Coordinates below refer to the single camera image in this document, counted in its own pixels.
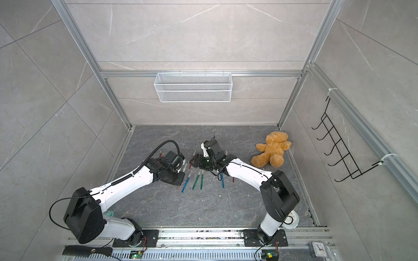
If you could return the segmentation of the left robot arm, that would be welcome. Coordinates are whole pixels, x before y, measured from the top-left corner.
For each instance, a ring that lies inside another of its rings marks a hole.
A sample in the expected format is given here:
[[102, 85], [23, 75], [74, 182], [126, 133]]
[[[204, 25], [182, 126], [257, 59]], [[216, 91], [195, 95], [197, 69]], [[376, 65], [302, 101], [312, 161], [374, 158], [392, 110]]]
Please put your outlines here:
[[145, 238], [138, 223], [130, 217], [116, 218], [105, 213], [118, 201], [149, 184], [161, 181], [178, 187], [185, 177], [180, 170], [184, 160], [178, 144], [166, 140], [128, 174], [96, 188], [77, 189], [67, 198], [69, 204], [62, 228], [71, 231], [80, 244], [105, 237], [138, 246]]

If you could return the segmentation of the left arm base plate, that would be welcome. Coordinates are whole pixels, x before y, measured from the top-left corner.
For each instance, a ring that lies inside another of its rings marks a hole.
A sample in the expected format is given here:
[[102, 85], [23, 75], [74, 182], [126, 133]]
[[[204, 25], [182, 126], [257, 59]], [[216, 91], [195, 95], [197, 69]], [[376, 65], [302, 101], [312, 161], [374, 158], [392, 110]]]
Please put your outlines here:
[[160, 231], [158, 229], [145, 229], [135, 232], [127, 240], [114, 239], [114, 248], [141, 248], [143, 246], [156, 247]]

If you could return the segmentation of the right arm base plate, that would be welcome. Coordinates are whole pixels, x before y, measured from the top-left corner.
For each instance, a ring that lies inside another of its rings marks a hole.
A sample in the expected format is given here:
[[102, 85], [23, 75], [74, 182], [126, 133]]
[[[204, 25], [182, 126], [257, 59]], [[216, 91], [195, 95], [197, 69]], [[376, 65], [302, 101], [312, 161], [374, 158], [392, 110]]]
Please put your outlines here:
[[284, 230], [280, 229], [274, 235], [268, 236], [260, 229], [244, 229], [240, 236], [244, 239], [246, 247], [274, 246], [284, 247], [288, 246], [287, 236]]

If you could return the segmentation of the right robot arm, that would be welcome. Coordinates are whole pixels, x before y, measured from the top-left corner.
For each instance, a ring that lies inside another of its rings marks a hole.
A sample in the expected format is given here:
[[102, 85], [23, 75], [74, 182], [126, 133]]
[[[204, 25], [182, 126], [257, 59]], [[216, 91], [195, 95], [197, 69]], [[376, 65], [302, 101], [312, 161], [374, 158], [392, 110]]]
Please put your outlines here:
[[293, 229], [298, 226], [298, 215], [294, 211], [300, 197], [284, 172], [264, 171], [226, 154], [216, 140], [201, 144], [202, 153], [195, 154], [189, 161], [194, 168], [212, 172], [215, 176], [226, 175], [237, 178], [257, 189], [262, 197], [266, 215], [253, 236], [261, 245], [268, 245], [282, 225]]

